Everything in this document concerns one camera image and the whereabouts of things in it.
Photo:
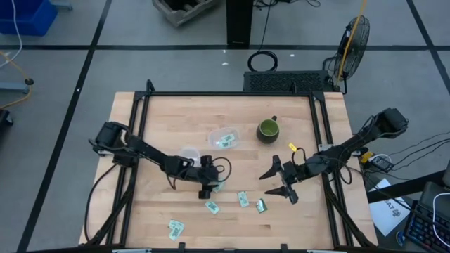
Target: green mug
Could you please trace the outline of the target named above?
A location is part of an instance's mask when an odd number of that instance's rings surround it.
[[[278,127],[278,123],[276,123],[276,116],[273,116],[271,119],[264,120],[256,129],[256,136],[258,140],[265,144],[270,144],[276,141],[278,135],[280,135],[280,128]]]

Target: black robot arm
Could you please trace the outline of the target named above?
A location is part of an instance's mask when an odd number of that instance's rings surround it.
[[[349,140],[314,154],[304,164],[298,165],[293,161],[282,164],[278,155],[274,155],[272,167],[259,179],[275,176],[278,172],[281,175],[283,186],[268,190],[266,194],[289,197],[290,201],[295,204],[298,201],[298,196],[292,189],[292,184],[310,179],[321,173],[331,173],[338,170],[347,163],[352,152],[377,138],[396,138],[404,133],[408,127],[408,120],[397,109],[392,108],[372,116],[367,123]]]
[[[138,158],[145,158],[157,164],[166,175],[183,181],[202,184],[200,199],[209,199],[215,185],[211,182],[219,180],[219,172],[212,163],[210,155],[200,158],[201,167],[194,167],[194,161],[177,155],[166,155],[142,138],[133,135],[127,126],[117,122],[106,122],[95,140],[89,140],[96,153],[104,150],[114,154],[115,164],[130,167]]]

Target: wooden table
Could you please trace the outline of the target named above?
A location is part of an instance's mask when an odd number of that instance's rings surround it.
[[[111,121],[128,124],[133,95],[116,93]],[[325,93],[325,97],[334,141],[341,143],[352,136],[342,94]],[[319,123],[323,126],[319,107],[317,110]],[[275,143],[264,145],[257,140],[255,129],[272,115],[278,117],[280,136]],[[222,127],[239,130],[238,147],[215,150],[209,146],[208,133]],[[325,140],[323,127],[321,132]],[[220,207],[220,212],[214,215],[205,207],[205,200],[198,199],[200,184],[177,181],[178,190],[174,191],[158,166],[141,159],[127,247],[174,248],[179,242],[185,242],[188,248],[279,249],[281,243],[288,244],[289,249],[333,248],[320,176],[294,185],[299,196],[296,205],[283,197],[264,194],[265,190],[281,186],[279,176],[258,180],[271,166],[272,155],[279,155],[283,162],[290,159],[289,143],[303,147],[307,157],[317,151],[308,98],[150,97],[143,139],[170,155],[177,154],[183,146],[193,146],[202,155],[227,157],[233,164],[233,172],[224,188],[219,193],[212,193],[210,201]],[[111,166],[111,159],[111,156],[100,158],[96,179]],[[296,162],[302,163],[300,155]],[[358,162],[352,158],[348,165],[357,168]],[[111,211],[118,171],[116,169],[105,177],[94,192],[89,211],[90,236]],[[362,177],[353,173],[353,183],[344,184],[343,188],[350,216],[367,238],[377,244]],[[249,207],[239,205],[236,194],[242,190],[247,191]],[[269,210],[258,214],[255,204],[261,197]],[[340,243],[344,245],[337,212],[336,218]],[[170,219],[185,224],[185,230],[176,242],[168,236]],[[121,224],[122,217],[117,222],[115,242],[118,242]]]

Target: gray floor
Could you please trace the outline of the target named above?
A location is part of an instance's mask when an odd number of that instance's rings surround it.
[[[359,11],[360,1],[321,0],[320,8],[305,1],[279,4],[271,10],[265,44],[337,45],[345,25]],[[42,38],[24,37],[31,45],[89,45],[105,0],[72,1],[72,12],[60,12]],[[415,0],[435,45],[450,45],[447,0]],[[371,21],[369,45],[424,46],[406,1],[370,0],[364,15]],[[255,9],[252,44],[260,42],[266,10]],[[213,45],[226,43],[224,4],[193,22],[174,29],[149,0],[112,0],[100,45]],[[14,36],[0,35],[2,45],[15,45]],[[240,91],[247,59],[254,51],[96,51],[60,155],[49,193],[28,249],[75,246],[93,183],[97,156],[87,139],[108,119],[116,91],[143,89],[152,79],[159,91]],[[317,70],[333,51],[274,51],[279,70]],[[0,142],[0,252],[16,251],[41,180],[49,163],[87,51],[25,50],[17,63],[34,78],[34,93],[10,109],[15,125]],[[450,67],[450,52],[440,51]],[[256,68],[270,60],[255,58]],[[0,69],[1,81],[20,81],[10,66]],[[20,96],[0,93],[0,104]],[[450,95],[429,51],[367,51],[345,96],[353,131],[366,118],[386,107],[409,118],[408,131],[395,140],[370,145],[391,153],[450,124]],[[449,146],[395,171],[413,179],[445,168]],[[398,161],[405,154],[393,157]],[[388,178],[391,183],[399,180]]]

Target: electric fan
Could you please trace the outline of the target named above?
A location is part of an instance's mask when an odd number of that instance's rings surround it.
[[[322,63],[322,70],[326,70],[326,63],[329,62],[328,70],[333,72],[329,77],[329,81],[332,82],[333,77],[337,79],[336,84],[333,84],[336,91],[340,90],[338,82],[344,81],[345,91],[343,94],[347,93],[347,80],[356,72],[359,63],[363,58],[371,29],[368,19],[363,15],[359,16],[358,23],[356,23],[357,20],[358,17],[354,18],[350,21],[348,26],[346,26],[335,56],[326,58]],[[330,69],[330,65],[333,61],[335,63],[334,68]]]

